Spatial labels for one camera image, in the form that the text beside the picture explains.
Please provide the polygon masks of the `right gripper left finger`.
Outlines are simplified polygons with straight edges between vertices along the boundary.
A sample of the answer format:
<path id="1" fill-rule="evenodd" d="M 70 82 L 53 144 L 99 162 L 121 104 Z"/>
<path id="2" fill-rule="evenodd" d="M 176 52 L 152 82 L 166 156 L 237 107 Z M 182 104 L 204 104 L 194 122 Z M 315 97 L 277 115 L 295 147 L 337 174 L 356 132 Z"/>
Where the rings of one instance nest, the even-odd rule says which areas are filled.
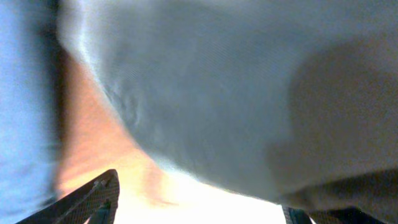
<path id="1" fill-rule="evenodd" d="M 113 224 L 119 194 L 118 173 L 109 169 L 16 224 Z"/>

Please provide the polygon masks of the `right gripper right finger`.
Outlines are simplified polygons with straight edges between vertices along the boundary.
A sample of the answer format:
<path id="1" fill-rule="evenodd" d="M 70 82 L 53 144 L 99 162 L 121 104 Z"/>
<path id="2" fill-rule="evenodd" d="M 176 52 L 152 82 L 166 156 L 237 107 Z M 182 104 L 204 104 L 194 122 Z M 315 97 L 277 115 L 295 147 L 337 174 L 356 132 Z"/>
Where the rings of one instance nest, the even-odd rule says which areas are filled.
<path id="1" fill-rule="evenodd" d="M 385 224 L 356 209 L 306 212 L 282 207 L 286 224 Z"/>

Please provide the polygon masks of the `navy blue shorts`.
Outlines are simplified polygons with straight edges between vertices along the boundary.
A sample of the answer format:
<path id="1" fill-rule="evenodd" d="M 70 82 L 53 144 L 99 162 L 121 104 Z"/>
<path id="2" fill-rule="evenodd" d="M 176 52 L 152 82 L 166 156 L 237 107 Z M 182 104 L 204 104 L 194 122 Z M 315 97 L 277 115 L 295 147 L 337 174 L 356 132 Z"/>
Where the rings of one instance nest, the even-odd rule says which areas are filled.
<path id="1" fill-rule="evenodd" d="M 57 1 L 1 0 L 1 222 L 56 199 Z"/>

